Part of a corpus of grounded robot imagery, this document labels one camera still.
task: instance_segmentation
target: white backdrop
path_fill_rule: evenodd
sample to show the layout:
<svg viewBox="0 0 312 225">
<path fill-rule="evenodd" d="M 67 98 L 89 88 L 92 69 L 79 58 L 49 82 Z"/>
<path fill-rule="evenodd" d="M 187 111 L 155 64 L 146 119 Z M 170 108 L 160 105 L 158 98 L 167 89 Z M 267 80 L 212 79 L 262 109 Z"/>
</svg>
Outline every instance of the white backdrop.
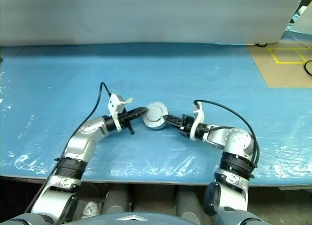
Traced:
<svg viewBox="0 0 312 225">
<path fill-rule="evenodd" d="M 0 45 L 278 41 L 300 0 L 0 0 Z"/>
</svg>

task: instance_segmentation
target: floor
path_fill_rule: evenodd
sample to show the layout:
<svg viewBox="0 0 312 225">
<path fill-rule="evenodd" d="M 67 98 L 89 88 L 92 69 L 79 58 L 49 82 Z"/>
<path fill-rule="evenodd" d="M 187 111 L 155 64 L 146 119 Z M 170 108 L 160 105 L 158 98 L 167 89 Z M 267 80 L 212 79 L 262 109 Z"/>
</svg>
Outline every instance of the floor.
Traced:
<svg viewBox="0 0 312 225">
<path fill-rule="evenodd" d="M 23 213 L 40 184 L 1 178 L 0 222 Z M 83 183 L 83 200 L 105 198 L 109 184 Z M 149 211 L 175 215 L 175 185 L 133 184 L 130 186 L 133 211 Z M 196 186 L 198 198 L 205 187 Z M 312 193 L 308 190 L 280 190 L 277 187 L 251 187 L 249 211 L 273 225 L 312 225 Z M 205 224 L 212 224 L 208 216 Z"/>
</svg>

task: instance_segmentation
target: blue tablecloth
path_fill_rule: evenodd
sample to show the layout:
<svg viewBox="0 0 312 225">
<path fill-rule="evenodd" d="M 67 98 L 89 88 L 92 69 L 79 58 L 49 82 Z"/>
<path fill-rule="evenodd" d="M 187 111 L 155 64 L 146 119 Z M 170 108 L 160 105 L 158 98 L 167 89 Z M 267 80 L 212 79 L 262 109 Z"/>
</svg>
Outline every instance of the blue tablecloth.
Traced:
<svg viewBox="0 0 312 225">
<path fill-rule="evenodd" d="M 268 88 L 245 46 L 130 43 L 1 49 L 0 174 L 43 178 L 93 108 L 101 81 L 127 108 L 154 101 L 192 115 L 192 101 L 231 107 L 254 127 L 261 147 L 253 185 L 311 184 L 312 90 Z M 94 115 L 108 114 L 103 96 Z M 204 104 L 205 122 L 243 127 Z M 83 179 L 207 184 L 222 152 L 175 129 L 113 133 L 102 140 Z"/>
</svg>

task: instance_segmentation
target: table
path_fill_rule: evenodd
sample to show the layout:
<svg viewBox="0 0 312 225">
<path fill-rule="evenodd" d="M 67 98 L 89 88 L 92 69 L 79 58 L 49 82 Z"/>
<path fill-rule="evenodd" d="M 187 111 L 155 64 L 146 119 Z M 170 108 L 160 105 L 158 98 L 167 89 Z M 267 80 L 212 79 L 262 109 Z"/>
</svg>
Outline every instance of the table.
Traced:
<svg viewBox="0 0 312 225">
<path fill-rule="evenodd" d="M 245 46 L 128 43 L 1 49 L 0 174 L 48 175 L 68 138 L 93 108 L 101 81 L 127 109 L 154 101 L 173 115 L 192 102 L 220 102 L 245 117 L 261 148 L 252 185 L 306 185 L 312 176 L 312 90 L 269 88 Z M 108 114 L 103 96 L 94 115 Z M 246 128 L 204 104 L 205 122 Z M 208 184 L 221 151 L 142 120 L 102 140 L 83 175 L 94 182 Z"/>
</svg>

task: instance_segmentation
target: round metal disc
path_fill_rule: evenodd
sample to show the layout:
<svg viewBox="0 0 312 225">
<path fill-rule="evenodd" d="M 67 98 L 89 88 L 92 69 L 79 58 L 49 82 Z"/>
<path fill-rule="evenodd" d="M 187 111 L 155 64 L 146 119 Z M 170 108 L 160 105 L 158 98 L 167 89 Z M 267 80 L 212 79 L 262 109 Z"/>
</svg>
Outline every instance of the round metal disc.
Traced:
<svg viewBox="0 0 312 225">
<path fill-rule="evenodd" d="M 168 114 L 168 108 L 161 102 L 154 102 L 147 106 L 148 110 L 143 115 L 145 125 L 154 130 L 160 130 L 166 126 L 163 115 Z"/>
</svg>

